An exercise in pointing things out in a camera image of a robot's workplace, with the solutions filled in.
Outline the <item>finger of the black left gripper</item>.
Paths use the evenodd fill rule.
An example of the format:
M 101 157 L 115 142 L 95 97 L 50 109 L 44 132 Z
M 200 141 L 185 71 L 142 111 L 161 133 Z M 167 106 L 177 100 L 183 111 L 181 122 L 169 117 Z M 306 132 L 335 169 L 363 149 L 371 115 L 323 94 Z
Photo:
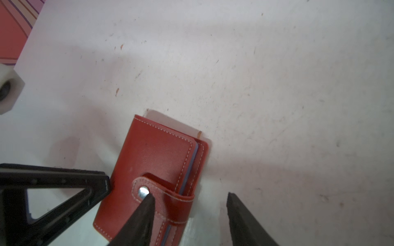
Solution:
M 104 172 L 1 164 L 1 245 L 47 246 L 109 193 Z

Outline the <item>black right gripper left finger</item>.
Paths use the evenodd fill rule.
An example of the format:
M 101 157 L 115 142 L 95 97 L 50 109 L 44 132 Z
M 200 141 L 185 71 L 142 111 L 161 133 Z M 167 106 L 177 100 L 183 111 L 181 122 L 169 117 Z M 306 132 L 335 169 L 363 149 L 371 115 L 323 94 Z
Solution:
M 108 246 L 150 245 L 156 201 L 148 194 Z

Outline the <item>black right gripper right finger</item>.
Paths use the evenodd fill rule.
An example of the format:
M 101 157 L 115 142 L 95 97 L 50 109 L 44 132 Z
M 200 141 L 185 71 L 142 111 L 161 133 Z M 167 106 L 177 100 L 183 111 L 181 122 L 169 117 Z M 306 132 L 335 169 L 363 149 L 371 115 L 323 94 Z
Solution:
M 233 246 L 278 246 L 235 193 L 228 193 L 226 207 Z

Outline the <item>red leather card holder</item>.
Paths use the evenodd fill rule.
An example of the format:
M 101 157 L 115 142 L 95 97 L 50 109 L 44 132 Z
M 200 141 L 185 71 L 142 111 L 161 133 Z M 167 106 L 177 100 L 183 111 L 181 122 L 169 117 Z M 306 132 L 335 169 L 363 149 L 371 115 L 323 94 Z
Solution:
M 150 244 L 177 246 L 209 151 L 207 142 L 136 115 L 101 202 L 95 229 L 113 240 L 145 195 L 156 205 Z

